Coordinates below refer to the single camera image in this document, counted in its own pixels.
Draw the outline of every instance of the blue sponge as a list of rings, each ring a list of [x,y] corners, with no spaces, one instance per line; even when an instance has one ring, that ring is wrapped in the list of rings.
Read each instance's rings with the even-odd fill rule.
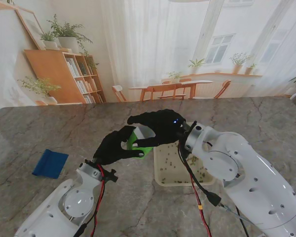
[[[58,179],[67,158],[68,154],[52,152],[51,150],[46,149],[32,174]]]

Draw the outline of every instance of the picture frame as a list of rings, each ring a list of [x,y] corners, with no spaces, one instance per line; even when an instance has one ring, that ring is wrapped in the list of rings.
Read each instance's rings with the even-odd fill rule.
[[[43,34],[44,31],[41,28],[34,12],[22,7],[18,7],[15,11],[37,48],[45,50],[45,45],[40,39],[41,34]]]

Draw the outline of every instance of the black glove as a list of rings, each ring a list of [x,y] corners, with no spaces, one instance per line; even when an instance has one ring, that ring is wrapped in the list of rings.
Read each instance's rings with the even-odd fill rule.
[[[93,158],[96,158],[95,162],[107,165],[120,159],[143,157],[143,151],[124,150],[121,147],[121,142],[127,142],[134,129],[133,126],[124,126],[121,130],[113,131],[107,135],[93,156]]]
[[[156,136],[136,140],[133,146],[136,147],[157,147],[162,144],[176,142],[179,139],[178,134],[183,134],[182,124],[185,119],[173,110],[159,110],[157,112],[143,113],[137,116],[131,116],[127,120],[128,124],[140,123],[152,129]]]

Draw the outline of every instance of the dining table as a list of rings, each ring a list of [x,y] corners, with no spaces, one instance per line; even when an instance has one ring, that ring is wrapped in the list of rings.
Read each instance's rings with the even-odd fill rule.
[[[179,88],[190,88],[189,98],[193,99],[193,97],[195,97],[195,94],[196,94],[197,84],[209,84],[209,83],[213,83],[213,81],[211,81],[211,80],[191,80],[191,81],[180,82],[179,84],[181,84],[181,86]],[[136,87],[130,87],[128,89],[129,90],[142,90],[139,101],[144,101],[144,96],[145,96],[145,93],[147,92],[148,87],[149,86],[136,86]]]

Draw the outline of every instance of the window frame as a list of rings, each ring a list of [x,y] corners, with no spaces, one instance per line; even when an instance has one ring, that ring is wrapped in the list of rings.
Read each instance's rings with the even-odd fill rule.
[[[214,42],[215,38],[227,37],[227,36],[232,36],[230,42],[228,42],[228,43],[220,43],[220,44],[215,44],[215,45],[213,45],[213,42]],[[218,49],[217,49],[217,51],[215,52],[215,55],[214,55],[214,57],[213,57],[213,61],[214,61],[215,57],[217,56],[217,52],[218,52],[220,46],[227,45],[227,48],[226,48],[226,50],[225,50],[225,52],[224,52],[224,54],[223,54],[222,59],[221,59],[220,62],[217,62],[217,63],[213,63],[213,62],[212,62],[212,63],[205,63],[204,66],[213,66],[213,65],[220,65],[220,64],[222,64],[222,61],[224,60],[224,58],[225,58],[225,56],[226,56],[226,52],[228,51],[228,49],[229,49],[229,47],[230,47],[230,44],[232,43],[232,41],[233,41],[233,39],[235,38],[235,36],[236,36],[236,33],[228,34],[228,35],[222,35],[222,36],[213,36],[213,37],[211,38],[210,43],[209,43],[210,46],[209,46],[209,47],[207,48],[207,50],[206,50],[205,61],[206,61],[206,58],[208,57],[209,51],[211,50],[212,47],[216,47],[216,46],[218,46]]]
[[[286,31],[286,32],[285,32],[285,35],[284,35],[284,37],[283,37],[282,40],[275,40],[275,39],[273,39],[273,37],[275,36],[275,34],[277,33],[278,30]],[[266,46],[264,52],[262,53],[262,55],[261,55],[261,57],[260,57],[260,59],[259,59],[259,64],[260,64],[260,65],[266,66],[266,65],[268,65],[268,64],[273,60],[273,58],[274,58],[274,56],[276,55],[278,49],[281,47],[282,43],[283,43],[284,40],[286,39],[286,36],[288,35],[288,32],[289,32],[289,30],[287,30],[287,29],[277,29],[277,30],[276,30],[276,32],[275,32],[274,35],[272,36],[272,39],[270,39],[270,41],[268,42],[268,44],[267,44],[267,46]],[[278,46],[277,46],[275,52],[273,53],[272,57],[270,58],[270,60],[269,60],[268,62],[261,62],[261,60],[262,60],[262,58],[264,57],[264,55],[265,55],[267,49],[269,48],[270,44],[272,44],[272,43],[278,43]]]
[[[229,2],[229,0],[225,0],[225,2],[223,3],[223,6],[251,6],[253,5],[254,2],[255,0],[252,0],[252,1],[240,0],[240,2]]]

